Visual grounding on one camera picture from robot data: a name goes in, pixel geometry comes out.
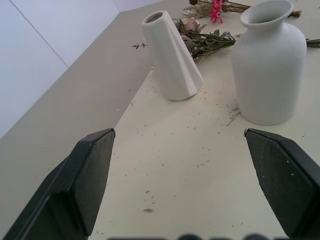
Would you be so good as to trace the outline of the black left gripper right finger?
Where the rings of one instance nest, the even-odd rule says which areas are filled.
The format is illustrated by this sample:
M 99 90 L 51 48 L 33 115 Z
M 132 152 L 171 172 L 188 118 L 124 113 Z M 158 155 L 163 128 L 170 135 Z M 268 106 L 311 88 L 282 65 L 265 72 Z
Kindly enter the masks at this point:
M 293 140 L 244 132 L 259 186 L 291 240 L 320 240 L 320 166 Z

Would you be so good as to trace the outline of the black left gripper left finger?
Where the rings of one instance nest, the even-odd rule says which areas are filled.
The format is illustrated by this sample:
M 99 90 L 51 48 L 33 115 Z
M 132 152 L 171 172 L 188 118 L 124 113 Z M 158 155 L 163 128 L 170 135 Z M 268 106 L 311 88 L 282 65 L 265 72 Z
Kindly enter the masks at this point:
M 88 240 L 107 186 L 116 132 L 91 133 L 43 180 L 3 240 Z

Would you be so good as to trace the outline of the wide white bottle vase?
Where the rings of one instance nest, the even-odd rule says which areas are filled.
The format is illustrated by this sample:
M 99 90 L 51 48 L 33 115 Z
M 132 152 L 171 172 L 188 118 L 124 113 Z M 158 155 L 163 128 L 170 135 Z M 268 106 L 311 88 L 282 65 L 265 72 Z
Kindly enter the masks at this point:
M 292 11 L 291 2 L 270 0 L 240 16 L 247 30 L 231 49 L 231 65 L 240 112 L 256 125 L 286 122 L 297 106 L 307 43 L 285 22 Z

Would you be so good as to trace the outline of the tall slim white vase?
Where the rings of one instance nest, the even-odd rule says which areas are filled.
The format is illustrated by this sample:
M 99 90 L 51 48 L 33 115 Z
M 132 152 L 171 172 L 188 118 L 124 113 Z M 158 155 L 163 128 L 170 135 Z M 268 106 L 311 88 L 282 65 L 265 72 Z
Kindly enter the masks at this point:
M 152 13 L 141 28 L 164 97 L 179 102 L 196 95 L 203 78 L 169 13 Z

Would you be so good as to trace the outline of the dried twig fragment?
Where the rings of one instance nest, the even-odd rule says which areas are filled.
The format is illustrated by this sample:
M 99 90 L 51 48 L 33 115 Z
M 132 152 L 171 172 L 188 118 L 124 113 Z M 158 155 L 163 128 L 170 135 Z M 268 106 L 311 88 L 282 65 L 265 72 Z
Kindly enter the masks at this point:
M 238 107 L 232 109 L 229 116 L 229 123 L 226 126 L 228 127 L 240 114 L 241 111 Z

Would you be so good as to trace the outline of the pale pink rose bouquet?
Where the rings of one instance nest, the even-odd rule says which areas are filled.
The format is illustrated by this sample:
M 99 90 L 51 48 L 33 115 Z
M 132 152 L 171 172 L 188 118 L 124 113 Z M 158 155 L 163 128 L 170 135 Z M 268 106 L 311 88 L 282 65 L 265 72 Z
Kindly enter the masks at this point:
M 172 21 L 194 60 L 232 47 L 236 42 L 235 37 L 228 31 L 221 33 L 216 29 L 213 32 L 203 32 L 207 25 L 200 24 L 192 17 L 184 20 L 174 18 Z

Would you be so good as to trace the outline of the red flower with dried stems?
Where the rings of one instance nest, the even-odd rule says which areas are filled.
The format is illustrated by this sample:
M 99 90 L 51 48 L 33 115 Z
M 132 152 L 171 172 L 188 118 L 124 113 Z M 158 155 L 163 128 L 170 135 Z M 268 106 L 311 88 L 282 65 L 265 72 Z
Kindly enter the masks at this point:
M 187 18 L 205 18 L 209 17 L 213 8 L 213 0 L 189 0 L 189 6 L 183 8 L 182 15 Z M 221 13 L 238 13 L 242 14 L 251 6 L 222 0 Z

